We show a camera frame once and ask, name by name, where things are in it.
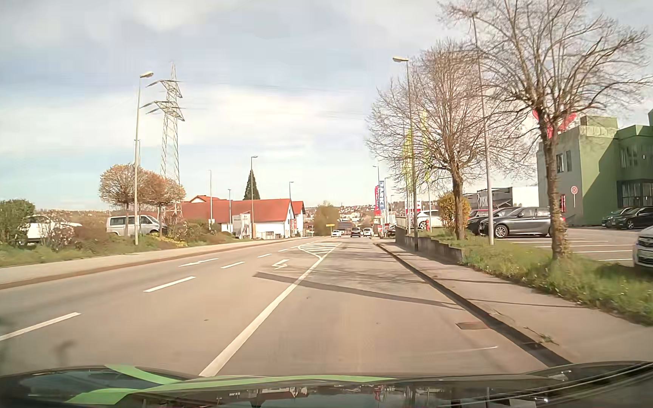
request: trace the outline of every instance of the white car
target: white car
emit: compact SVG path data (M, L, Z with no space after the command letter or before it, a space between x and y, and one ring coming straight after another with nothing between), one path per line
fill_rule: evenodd
M55 221L43 214L35 214L28 219L29 230L27 231L27 242L38 243L43 236L48 236L55 229L82 227L82 224L67 221Z

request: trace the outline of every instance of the red roof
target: red roof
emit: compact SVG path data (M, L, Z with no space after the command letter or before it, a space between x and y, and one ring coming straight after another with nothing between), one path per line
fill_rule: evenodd
M218 224L229 223L229 201L213 200L213 217L210 216L210 202L183 202L183 217L186 219L214 218ZM231 214L251 212L251 200L231 201ZM254 222L284 222L289 214L289 199L254 199Z
M292 201L291 206L294 208L294 215L306 214L304 210L304 201Z

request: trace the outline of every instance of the silver car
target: silver car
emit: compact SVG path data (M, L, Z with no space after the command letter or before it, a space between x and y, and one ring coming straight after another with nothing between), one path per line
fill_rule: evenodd
M114 216L107 219L107 232L120 236L125 235L125 216ZM166 226L162 226L163 234L166 233ZM152 234L158 232L160 223L152 216L140 216L140 234ZM135 235L135 216L128 217L128 234Z

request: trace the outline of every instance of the evergreen tree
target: evergreen tree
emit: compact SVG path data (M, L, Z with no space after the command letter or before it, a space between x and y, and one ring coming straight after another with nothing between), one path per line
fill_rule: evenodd
M253 175L253 170L248 174L248 180L246 180L246 192L243 194L243 199L251 199L251 181L253 181L253 199L261 199L258 195L258 186L256 185L256 177Z

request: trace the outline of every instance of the road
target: road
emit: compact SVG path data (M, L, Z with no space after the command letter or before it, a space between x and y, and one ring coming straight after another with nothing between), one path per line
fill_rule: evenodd
M526 372L542 363L369 238L310 238L0 291L0 375Z

